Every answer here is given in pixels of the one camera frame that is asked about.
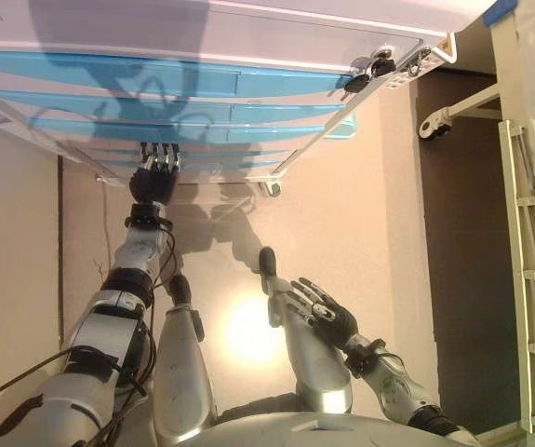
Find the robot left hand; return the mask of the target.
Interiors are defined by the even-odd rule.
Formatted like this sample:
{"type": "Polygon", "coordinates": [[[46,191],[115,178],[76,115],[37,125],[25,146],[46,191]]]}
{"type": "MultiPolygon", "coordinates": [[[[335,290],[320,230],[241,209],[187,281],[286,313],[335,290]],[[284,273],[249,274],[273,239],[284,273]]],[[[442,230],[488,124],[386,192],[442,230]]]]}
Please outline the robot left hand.
{"type": "Polygon", "coordinates": [[[138,203],[167,205],[181,173],[180,148],[176,143],[141,142],[141,162],[129,181],[138,203]]]}

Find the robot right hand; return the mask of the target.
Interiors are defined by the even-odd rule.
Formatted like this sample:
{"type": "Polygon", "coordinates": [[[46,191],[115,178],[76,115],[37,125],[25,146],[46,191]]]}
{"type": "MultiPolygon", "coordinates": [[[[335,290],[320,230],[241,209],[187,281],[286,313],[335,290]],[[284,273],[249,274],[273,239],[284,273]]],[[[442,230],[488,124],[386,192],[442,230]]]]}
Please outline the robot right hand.
{"type": "Polygon", "coordinates": [[[328,344],[346,351],[351,338],[358,334],[354,315],[308,278],[292,280],[291,287],[308,303],[315,333],[328,344]]]}

